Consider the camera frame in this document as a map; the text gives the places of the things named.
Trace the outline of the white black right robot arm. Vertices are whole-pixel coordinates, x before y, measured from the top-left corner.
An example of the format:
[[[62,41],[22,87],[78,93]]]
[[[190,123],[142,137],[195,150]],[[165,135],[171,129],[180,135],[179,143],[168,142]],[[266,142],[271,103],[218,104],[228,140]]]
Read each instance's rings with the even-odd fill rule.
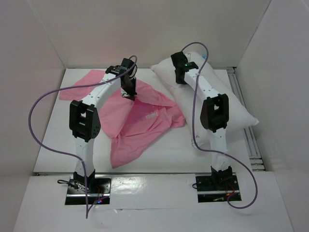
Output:
[[[212,155],[210,179],[197,184],[197,187],[222,190],[233,176],[226,156],[226,127],[229,121],[228,96],[215,90],[200,74],[201,69],[196,63],[188,61],[184,52],[171,55],[171,60],[175,68],[176,83],[189,85],[194,90],[193,105],[196,104],[196,98],[202,101],[200,122],[210,138]]]

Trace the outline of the pink fabric pillowcase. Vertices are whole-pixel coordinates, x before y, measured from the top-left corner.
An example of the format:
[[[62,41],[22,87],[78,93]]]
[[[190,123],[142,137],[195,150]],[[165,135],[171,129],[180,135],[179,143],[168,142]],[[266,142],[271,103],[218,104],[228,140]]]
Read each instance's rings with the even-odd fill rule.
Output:
[[[171,128],[183,127],[185,117],[177,104],[141,80],[134,101],[114,92],[100,109],[101,129],[111,139],[112,168],[137,158]]]

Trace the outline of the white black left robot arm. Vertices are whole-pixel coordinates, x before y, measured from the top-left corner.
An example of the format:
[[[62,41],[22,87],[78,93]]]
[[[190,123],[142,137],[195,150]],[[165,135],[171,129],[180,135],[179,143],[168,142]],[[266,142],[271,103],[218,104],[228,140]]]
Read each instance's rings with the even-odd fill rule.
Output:
[[[93,164],[94,141],[98,136],[101,124],[99,111],[109,97],[120,90],[122,98],[135,100],[136,93],[136,61],[124,58],[120,65],[110,66],[99,82],[87,96],[70,103],[69,129],[75,138],[76,152],[82,160],[78,161],[73,173],[74,181],[85,193],[93,191],[96,184]]]

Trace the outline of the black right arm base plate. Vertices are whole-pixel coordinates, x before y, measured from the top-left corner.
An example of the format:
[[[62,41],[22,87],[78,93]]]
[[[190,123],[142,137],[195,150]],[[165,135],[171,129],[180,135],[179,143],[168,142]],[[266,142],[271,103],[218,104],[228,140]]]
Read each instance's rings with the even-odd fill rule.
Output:
[[[232,178],[222,184],[215,185],[211,182],[210,175],[196,175],[196,182],[192,185],[197,191],[199,203],[217,203],[230,201],[241,201],[238,179],[235,174]]]

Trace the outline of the white pillow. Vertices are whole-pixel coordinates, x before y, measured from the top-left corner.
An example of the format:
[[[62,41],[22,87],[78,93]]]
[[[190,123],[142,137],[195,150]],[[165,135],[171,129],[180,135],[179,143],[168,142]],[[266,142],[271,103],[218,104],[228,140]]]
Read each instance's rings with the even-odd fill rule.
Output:
[[[151,70],[160,78],[163,85],[173,95],[175,102],[182,111],[189,130],[192,131],[192,109],[194,90],[189,85],[179,85],[176,83],[175,68],[171,58],[167,58],[151,66]],[[226,94],[229,98],[229,121],[227,123],[227,134],[233,134],[236,131],[255,126],[259,123],[258,119],[252,116],[247,109],[237,99],[228,85],[221,80],[210,64],[206,63],[201,76],[206,79],[210,85],[221,94]],[[200,114],[202,109],[202,101],[196,99],[195,108],[195,136],[199,147],[203,149],[210,148],[210,140],[208,131],[206,131],[200,122]]]

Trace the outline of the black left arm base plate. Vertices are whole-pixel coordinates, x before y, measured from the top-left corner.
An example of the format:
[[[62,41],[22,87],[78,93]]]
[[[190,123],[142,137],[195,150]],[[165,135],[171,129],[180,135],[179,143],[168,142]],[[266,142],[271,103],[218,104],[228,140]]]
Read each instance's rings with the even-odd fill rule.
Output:
[[[67,185],[65,205],[85,205],[85,187],[70,177],[64,181]],[[112,179],[110,177],[96,177],[94,186],[87,190],[88,204],[110,204]]]

